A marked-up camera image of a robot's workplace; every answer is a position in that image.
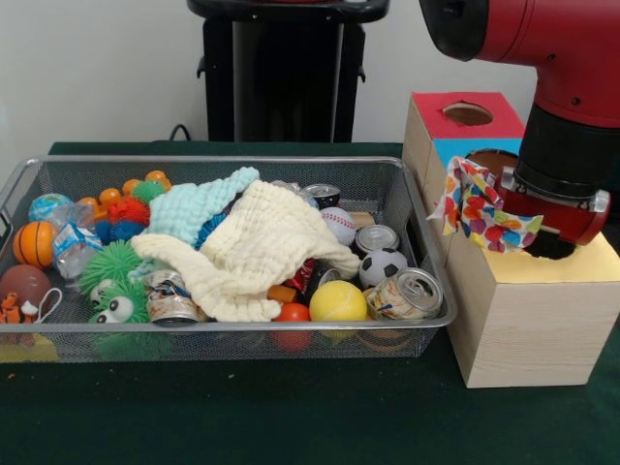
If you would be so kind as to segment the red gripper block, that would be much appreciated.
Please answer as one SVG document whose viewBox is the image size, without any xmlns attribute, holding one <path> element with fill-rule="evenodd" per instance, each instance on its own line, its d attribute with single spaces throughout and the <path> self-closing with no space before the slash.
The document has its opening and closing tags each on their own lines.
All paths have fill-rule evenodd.
<svg viewBox="0 0 620 465">
<path fill-rule="evenodd" d="M 581 201 L 546 198 L 520 184 L 513 172 L 514 167 L 505 166 L 495 181 L 507 213 L 542 216 L 543 230 L 575 245 L 587 245 L 603 229 L 611 207 L 609 192 L 599 190 Z"/>
</svg>

